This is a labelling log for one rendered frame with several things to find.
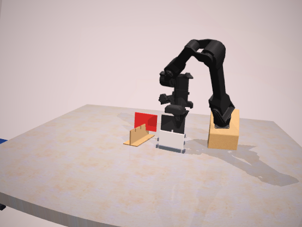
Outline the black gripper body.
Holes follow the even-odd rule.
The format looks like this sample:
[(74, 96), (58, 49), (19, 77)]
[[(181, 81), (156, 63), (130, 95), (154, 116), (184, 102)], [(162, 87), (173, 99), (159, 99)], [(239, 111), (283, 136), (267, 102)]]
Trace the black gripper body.
[(181, 115), (186, 110), (185, 107), (190, 107), (191, 109), (194, 108), (193, 102), (188, 101), (188, 95), (190, 95), (189, 90), (174, 89), (173, 93), (174, 104), (166, 106), (165, 113)]

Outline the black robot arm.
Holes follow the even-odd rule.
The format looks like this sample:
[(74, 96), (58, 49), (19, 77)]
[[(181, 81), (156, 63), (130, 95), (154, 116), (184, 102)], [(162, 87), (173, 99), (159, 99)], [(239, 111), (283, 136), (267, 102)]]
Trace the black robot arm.
[[(202, 52), (197, 52), (203, 49)], [(191, 56), (196, 57), (199, 62), (209, 68), (212, 81), (213, 94), (208, 100), (209, 107), (213, 113), (215, 129), (229, 129), (231, 113), (235, 106), (230, 101), (225, 90), (225, 77), (223, 62), (226, 48), (220, 41), (214, 39), (191, 40), (185, 46), (179, 56), (174, 58), (164, 71), (160, 73), (160, 85), (178, 90), (189, 90), (189, 79), (193, 79), (190, 73), (181, 74), (185, 69), (186, 62)], [(160, 94), (159, 101), (162, 104), (174, 104), (174, 93), (171, 95)]]

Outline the red board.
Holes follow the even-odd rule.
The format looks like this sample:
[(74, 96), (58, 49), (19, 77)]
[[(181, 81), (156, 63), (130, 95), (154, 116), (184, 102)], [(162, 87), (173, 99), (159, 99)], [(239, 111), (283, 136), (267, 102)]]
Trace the red board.
[(157, 115), (136, 112), (134, 128), (146, 124), (146, 130), (156, 132), (157, 117)]

